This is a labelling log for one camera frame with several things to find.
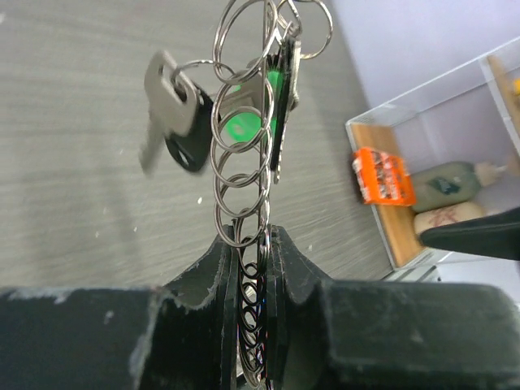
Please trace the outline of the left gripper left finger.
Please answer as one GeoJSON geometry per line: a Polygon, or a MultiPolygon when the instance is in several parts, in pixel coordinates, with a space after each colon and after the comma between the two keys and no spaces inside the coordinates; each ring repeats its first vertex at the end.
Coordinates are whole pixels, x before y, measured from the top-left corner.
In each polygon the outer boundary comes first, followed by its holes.
{"type": "Polygon", "coordinates": [[[4,389],[233,389],[237,270],[215,239],[163,286],[1,291],[4,389]]]}

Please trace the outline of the black key tag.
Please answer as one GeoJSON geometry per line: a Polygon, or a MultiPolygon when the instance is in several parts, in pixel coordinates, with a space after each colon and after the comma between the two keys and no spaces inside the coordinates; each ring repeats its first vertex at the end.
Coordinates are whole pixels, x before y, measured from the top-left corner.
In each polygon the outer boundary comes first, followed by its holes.
{"type": "Polygon", "coordinates": [[[275,184],[280,181],[281,159],[288,116],[298,104],[297,77],[300,58],[301,41],[291,36],[284,38],[275,62],[278,77],[275,96],[276,120],[271,155],[271,172],[275,184]]]}

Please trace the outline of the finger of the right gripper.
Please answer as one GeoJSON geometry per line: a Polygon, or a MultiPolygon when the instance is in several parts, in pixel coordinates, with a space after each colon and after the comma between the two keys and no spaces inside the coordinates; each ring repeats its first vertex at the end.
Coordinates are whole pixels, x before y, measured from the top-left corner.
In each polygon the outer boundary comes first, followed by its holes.
{"type": "Polygon", "coordinates": [[[519,260],[519,208],[427,229],[420,234],[429,248],[490,258],[519,260]]]}

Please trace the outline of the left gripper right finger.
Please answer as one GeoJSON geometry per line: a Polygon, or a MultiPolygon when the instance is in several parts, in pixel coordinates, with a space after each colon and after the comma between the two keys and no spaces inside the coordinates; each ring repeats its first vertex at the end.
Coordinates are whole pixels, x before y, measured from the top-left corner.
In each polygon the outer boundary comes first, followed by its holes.
{"type": "Polygon", "coordinates": [[[276,388],[519,386],[519,312],[492,286],[333,279],[272,226],[266,312],[276,388]]]}

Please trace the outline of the silver key black head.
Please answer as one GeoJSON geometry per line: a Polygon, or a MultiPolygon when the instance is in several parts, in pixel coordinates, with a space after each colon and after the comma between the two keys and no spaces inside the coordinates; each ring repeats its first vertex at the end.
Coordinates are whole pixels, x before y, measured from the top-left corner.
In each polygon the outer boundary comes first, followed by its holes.
{"type": "Polygon", "coordinates": [[[162,150],[187,172],[195,174],[210,155],[213,100],[191,81],[165,50],[154,54],[145,72],[149,102],[147,138],[139,161],[142,171],[153,174],[162,150]]]}

